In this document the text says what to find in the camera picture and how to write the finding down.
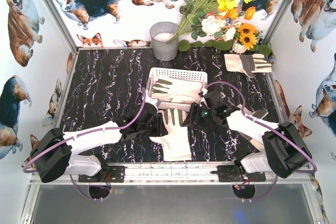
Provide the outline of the white plastic storage basket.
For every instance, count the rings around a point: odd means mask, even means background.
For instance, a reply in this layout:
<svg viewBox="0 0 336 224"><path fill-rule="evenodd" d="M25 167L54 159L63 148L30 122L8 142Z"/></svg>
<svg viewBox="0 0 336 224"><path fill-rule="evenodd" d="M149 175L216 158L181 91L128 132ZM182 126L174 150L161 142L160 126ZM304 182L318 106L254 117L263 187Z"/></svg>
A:
<svg viewBox="0 0 336 224"><path fill-rule="evenodd" d="M192 103L199 104L207 90L207 73L153 67L146 86L149 98L159 102L159 109L180 109L188 112Z"/></svg>

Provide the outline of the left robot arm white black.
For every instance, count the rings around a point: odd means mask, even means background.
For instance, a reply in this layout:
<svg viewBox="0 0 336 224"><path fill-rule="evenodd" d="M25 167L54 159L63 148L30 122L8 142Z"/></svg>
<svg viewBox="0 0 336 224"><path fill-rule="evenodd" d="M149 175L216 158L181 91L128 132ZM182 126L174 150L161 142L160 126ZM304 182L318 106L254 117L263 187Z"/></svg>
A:
<svg viewBox="0 0 336 224"><path fill-rule="evenodd" d="M83 152L98 146L167 134L163 115L155 105L145 103L138 114L127 113L90 129L76 132L51 129L30 155L43 183L53 182L63 175L79 175L80 182L102 182L112 177L112 167L102 156L84 156Z"/></svg>

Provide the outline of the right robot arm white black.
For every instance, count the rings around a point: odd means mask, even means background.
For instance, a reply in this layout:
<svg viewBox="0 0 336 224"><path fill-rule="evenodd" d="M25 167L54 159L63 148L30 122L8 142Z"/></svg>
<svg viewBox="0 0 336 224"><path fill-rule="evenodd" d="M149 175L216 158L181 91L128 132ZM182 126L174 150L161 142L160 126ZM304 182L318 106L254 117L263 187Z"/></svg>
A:
<svg viewBox="0 0 336 224"><path fill-rule="evenodd" d="M203 101L191 104L182 126L227 127L255 140L262 148L239 160L244 172L273 172L281 178L287 178L300 172L305 164L312 163L312 155L292 123L268 122L245 113L241 106L228 106L217 91L201 96Z"/></svg>

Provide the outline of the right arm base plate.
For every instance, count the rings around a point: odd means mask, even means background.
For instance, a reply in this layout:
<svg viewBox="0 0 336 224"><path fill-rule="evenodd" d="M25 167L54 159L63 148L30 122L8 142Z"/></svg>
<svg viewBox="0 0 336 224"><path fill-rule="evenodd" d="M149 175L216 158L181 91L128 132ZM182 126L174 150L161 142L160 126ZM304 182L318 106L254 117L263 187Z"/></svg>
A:
<svg viewBox="0 0 336 224"><path fill-rule="evenodd" d="M246 171L236 165L218 165L217 170L210 172L218 176L219 182L265 182L264 173L246 173Z"/></svg>

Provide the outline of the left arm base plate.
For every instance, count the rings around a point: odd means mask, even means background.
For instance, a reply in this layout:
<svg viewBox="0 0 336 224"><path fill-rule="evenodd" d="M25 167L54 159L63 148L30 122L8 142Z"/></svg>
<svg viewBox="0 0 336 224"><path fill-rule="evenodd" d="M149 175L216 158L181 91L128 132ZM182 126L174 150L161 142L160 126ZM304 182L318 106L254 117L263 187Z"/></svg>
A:
<svg viewBox="0 0 336 224"><path fill-rule="evenodd" d="M79 175L78 182L80 183L123 183L125 177L125 166L106 166L103 167L94 176Z"/></svg>

